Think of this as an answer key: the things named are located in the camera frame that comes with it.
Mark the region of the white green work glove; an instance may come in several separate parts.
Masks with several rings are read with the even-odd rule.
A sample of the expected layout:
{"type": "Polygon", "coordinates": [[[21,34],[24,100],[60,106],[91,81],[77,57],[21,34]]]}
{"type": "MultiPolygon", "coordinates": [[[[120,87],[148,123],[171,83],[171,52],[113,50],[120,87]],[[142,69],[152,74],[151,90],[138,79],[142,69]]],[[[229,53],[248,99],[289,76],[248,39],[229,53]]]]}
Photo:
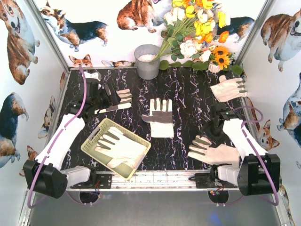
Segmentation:
{"type": "Polygon", "coordinates": [[[111,169],[122,163],[133,169],[143,157],[146,146],[127,138],[118,128],[110,127],[97,141],[95,151],[111,157],[106,164],[111,169]]]}

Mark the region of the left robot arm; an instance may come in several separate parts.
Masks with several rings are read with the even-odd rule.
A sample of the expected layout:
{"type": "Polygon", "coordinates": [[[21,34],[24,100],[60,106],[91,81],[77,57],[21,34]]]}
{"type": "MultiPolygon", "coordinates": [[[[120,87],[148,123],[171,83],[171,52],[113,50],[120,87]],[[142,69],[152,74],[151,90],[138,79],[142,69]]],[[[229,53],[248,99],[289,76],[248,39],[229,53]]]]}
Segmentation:
{"type": "Polygon", "coordinates": [[[64,158],[86,122],[100,110],[118,105],[112,83],[100,85],[95,79],[84,79],[82,90],[69,103],[57,131],[34,160],[27,160],[23,170],[30,193],[38,192],[60,198],[66,188],[74,185],[90,187],[96,182],[94,167],[79,165],[62,170],[64,158]]]}

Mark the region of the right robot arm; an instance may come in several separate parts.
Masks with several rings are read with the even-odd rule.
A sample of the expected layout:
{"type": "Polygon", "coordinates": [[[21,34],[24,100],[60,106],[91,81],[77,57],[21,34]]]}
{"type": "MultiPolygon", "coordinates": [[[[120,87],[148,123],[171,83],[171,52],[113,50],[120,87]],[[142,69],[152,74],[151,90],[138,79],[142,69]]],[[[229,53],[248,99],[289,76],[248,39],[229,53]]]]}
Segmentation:
{"type": "Polygon", "coordinates": [[[210,107],[211,120],[201,129],[217,148],[229,138],[239,152],[242,163],[232,167],[225,161],[213,166],[212,180],[218,179],[237,186],[244,196],[277,194],[280,181],[280,158],[263,149],[245,127],[237,109],[231,110],[225,102],[213,103],[210,107]]]}

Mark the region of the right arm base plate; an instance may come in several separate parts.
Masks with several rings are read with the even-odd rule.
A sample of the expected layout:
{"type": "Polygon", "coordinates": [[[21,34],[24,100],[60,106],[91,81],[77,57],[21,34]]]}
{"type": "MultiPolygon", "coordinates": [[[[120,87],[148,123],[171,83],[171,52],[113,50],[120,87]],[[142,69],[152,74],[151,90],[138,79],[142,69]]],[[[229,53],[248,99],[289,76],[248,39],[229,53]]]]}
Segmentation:
{"type": "Polygon", "coordinates": [[[188,178],[195,182],[196,188],[237,188],[237,186],[218,178],[217,166],[213,165],[208,172],[195,173],[188,178]]]}

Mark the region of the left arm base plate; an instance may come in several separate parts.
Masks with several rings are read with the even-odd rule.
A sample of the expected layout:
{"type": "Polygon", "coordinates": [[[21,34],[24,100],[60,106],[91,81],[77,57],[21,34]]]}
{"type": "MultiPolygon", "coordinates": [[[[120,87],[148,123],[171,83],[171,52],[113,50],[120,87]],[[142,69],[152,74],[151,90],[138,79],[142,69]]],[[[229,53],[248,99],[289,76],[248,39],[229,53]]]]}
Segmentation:
{"type": "Polygon", "coordinates": [[[94,173],[88,181],[81,182],[71,186],[72,189],[110,189],[112,183],[112,174],[94,173]]]}

